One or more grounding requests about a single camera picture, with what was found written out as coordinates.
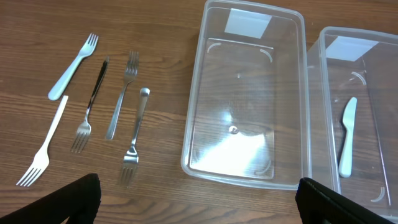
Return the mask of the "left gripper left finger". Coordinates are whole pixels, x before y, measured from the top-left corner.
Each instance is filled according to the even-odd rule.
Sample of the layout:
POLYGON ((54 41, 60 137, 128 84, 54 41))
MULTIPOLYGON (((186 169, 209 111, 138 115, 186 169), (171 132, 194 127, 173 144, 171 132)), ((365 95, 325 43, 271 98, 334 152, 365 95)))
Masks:
POLYGON ((93 224, 100 203, 99 176, 91 173, 1 217, 1 223, 93 224))

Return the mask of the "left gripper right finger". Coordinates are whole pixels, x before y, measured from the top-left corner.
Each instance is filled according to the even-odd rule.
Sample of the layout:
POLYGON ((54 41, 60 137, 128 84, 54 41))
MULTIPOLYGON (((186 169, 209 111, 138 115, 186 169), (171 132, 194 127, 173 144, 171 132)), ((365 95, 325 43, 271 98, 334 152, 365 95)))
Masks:
POLYGON ((300 179, 295 201, 303 224, 392 224, 308 177, 300 179))

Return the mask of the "light blue plastic knife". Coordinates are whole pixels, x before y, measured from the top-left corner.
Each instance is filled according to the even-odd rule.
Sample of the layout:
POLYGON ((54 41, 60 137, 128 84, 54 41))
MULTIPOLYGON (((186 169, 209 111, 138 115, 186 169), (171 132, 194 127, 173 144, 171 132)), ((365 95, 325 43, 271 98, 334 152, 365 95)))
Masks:
POLYGON ((353 166, 353 138, 354 138, 354 124, 356 116, 356 106, 358 99, 352 97, 347 103, 343 113, 343 126, 346 129, 345 142, 339 163, 339 175, 343 178, 348 178, 352 173, 353 166))

